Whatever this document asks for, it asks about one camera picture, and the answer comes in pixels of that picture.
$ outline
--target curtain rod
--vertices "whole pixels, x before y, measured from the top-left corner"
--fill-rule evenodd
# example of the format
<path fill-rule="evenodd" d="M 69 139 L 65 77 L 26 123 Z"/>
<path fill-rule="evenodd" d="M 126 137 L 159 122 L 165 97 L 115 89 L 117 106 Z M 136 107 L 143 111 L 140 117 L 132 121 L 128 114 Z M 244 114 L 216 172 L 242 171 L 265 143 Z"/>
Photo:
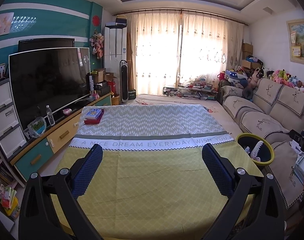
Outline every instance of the curtain rod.
<path fill-rule="evenodd" d="M 133 13 L 133 12 L 148 12 L 148 11 L 180 11 L 180 12 L 196 12 L 196 13 L 201 13 L 201 14 L 206 14 L 206 15 L 210 15 L 210 16 L 216 16 L 216 17 L 220 17 L 223 19 L 227 19 L 227 20 L 231 20 L 233 22 L 237 22 L 240 24 L 244 24 L 245 26 L 248 26 L 248 24 L 244 23 L 244 22 L 240 22 L 238 20 L 234 20 L 232 18 L 228 18 L 228 17 L 224 17 L 224 16 L 220 16 L 218 14 L 213 14 L 213 13 L 206 13 L 206 12 L 200 12 L 200 11 L 194 11 L 194 10 L 185 10 L 185 9 L 147 9 L 147 10 L 137 10 L 137 11 L 128 11 L 128 12 L 123 12 L 123 13 L 116 13 L 113 14 L 113 16 L 118 16 L 118 15 L 122 15 L 122 14 L 128 14 L 128 13 Z"/>

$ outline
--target plastic bag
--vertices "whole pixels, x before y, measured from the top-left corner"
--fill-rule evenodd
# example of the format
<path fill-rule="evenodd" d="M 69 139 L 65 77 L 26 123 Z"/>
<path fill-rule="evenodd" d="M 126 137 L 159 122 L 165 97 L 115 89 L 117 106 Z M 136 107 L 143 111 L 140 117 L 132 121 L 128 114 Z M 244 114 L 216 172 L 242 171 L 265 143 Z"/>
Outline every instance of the plastic bag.
<path fill-rule="evenodd" d="M 37 117 L 34 121 L 28 124 L 30 136 L 38 138 L 44 134 L 47 129 L 46 121 L 43 117 Z"/>

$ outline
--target flat screen tv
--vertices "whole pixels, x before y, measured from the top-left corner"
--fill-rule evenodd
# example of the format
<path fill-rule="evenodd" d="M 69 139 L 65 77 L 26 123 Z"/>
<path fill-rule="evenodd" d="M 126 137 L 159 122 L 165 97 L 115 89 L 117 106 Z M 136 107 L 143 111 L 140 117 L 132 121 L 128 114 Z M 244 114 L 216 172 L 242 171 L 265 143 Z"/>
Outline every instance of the flat screen tv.
<path fill-rule="evenodd" d="M 18 42 L 18 52 L 49 48 L 72 48 L 74 39 L 71 38 L 40 38 L 21 40 Z"/>
<path fill-rule="evenodd" d="M 13 100 L 23 129 L 89 94 L 89 48 L 38 49 L 9 55 Z"/>

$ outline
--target tv cabinet drawer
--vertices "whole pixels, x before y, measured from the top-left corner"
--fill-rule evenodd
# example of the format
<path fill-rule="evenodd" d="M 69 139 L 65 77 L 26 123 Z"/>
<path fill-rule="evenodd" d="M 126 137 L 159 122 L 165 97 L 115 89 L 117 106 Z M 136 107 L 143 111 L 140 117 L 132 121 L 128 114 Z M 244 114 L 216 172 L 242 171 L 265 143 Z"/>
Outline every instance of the tv cabinet drawer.
<path fill-rule="evenodd" d="M 0 112 L 0 137 L 18 123 L 14 105 Z"/>
<path fill-rule="evenodd" d="M 47 136 L 51 149 L 56 153 L 60 148 L 70 141 L 76 134 L 81 114 L 60 126 Z"/>
<path fill-rule="evenodd" d="M 19 124 L 9 131 L 11 132 L 0 140 L 0 147 L 7 158 L 27 142 Z"/>
<path fill-rule="evenodd" d="M 9 82 L 0 86 L 0 109 L 12 102 Z"/>
<path fill-rule="evenodd" d="M 15 164 L 22 176 L 28 180 L 31 173 L 38 169 L 53 156 L 50 144 L 46 138 L 22 156 Z"/>
<path fill-rule="evenodd" d="M 95 106 L 111 106 L 111 96 L 108 96 L 106 98 L 103 98 L 99 102 L 95 103 Z"/>

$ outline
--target sofa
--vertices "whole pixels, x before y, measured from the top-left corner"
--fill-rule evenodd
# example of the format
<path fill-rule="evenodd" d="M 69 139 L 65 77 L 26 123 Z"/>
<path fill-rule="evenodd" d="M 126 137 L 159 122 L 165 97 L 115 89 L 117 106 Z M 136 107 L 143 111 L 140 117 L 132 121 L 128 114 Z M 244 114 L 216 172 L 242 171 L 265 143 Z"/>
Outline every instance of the sofa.
<path fill-rule="evenodd" d="M 303 185 L 292 174 L 297 153 L 292 149 L 290 130 L 304 130 L 304 93 L 262 78 L 253 91 L 252 101 L 242 97 L 243 90 L 224 86 L 223 107 L 243 132 L 256 134 L 268 141 L 275 153 L 268 169 L 274 174 L 289 217 L 302 196 Z"/>

